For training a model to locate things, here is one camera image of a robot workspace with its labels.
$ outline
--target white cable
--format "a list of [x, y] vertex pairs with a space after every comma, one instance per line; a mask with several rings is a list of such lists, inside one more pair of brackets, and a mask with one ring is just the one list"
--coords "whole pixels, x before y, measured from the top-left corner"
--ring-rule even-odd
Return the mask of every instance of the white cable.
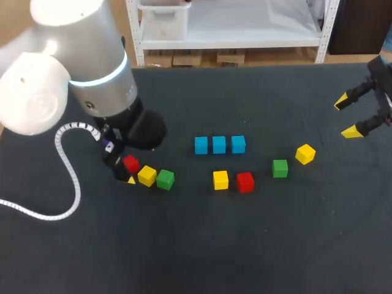
[[43, 221], [60, 221], [61, 219], [65, 219], [65, 218], [69, 217], [72, 213], [75, 212], [75, 210], [79, 206], [80, 196], [81, 196], [80, 195], [79, 180], [78, 180], [78, 177], [76, 176], [74, 168], [71, 166], [71, 163], [69, 162], [68, 157], [64, 153], [64, 150], [62, 149], [62, 145], [61, 145], [62, 135], [71, 129], [87, 130], [94, 137], [95, 141], [98, 141], [100, 138], [100, 132], [96, 128], [94, 128], [93, 126], [90, 126], [89, 124], [85, 124], [83, 122], [72, 122], [69, 124], [65, 124], [56, 133], [55, 146], [56, 146], [57, 152], [58, 152], [62, 162], [66, 166], [66, 169], [68, 170], [69, 175], [71, 176], [73, 186], [75, 187], [75, 200], [73, 201], [71, 208], [68, 209], [68, 211], [66, 211], [64, 213], [59, 214], [58, 216], [46, 216], [44, 214], [35, 213], [34, 211], [31, 211], [27, 208], [24, 208], [18, 204], [12, 203], [10, 201], [2, 200], [2, 199], [0, 199], [0, 205], [5, 205], [8, 207], [11, 207], [13, 209], [19, 210], [21, 213], [25, 213], [29, 216], [35, 217], [36, 219], [41, 219]]

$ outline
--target black cabinet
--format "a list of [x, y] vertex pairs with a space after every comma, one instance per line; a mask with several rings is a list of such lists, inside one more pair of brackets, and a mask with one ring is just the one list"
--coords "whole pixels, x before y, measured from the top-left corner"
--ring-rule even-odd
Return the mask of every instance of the black cabinet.
[[341, 0], [329, 52], [378, 54], [392, 22], [392, 0]]

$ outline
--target green cube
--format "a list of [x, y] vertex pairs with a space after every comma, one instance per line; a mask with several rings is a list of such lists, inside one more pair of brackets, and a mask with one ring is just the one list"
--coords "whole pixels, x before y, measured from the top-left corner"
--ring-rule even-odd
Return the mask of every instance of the green cube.
[[174, 183], [174, 173], [168, 170], [161, 170], [156, 181], [157, 187], [169, 191]]
[[274, 160], [272, 163], [272, 176], [274, 178], [287, 178], [287, 160]]

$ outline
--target blue cube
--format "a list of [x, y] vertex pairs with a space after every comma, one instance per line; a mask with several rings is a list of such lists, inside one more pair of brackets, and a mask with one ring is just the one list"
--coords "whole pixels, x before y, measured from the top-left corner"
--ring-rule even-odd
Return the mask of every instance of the blue cube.
[[245, 153], [245, 137], [244, 136], [232, 136], [232, 153], [239, 154]]
[[226, 153], [226, 138], [224, 136], [213, 137], [213, 153], [214, 154]]
[[195, 138], [195, 154], [202, 155], [208, 154], [208, 138], [196, 137]]

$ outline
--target red cube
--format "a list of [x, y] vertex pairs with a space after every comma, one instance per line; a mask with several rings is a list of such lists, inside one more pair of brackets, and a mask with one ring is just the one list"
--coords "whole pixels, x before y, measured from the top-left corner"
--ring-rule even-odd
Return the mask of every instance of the red cube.
[[255, 189], [255, 180], [250, 172], [237, 175], [237, 188], [240, 193], [252, 192]]
[[122, 162], [124, 163], [128, 171], [131, 173], [131, 175], [135, 175], [140, 169], [139, 161], [132, 155], [128, 155], [127, 157], [123, 158]]

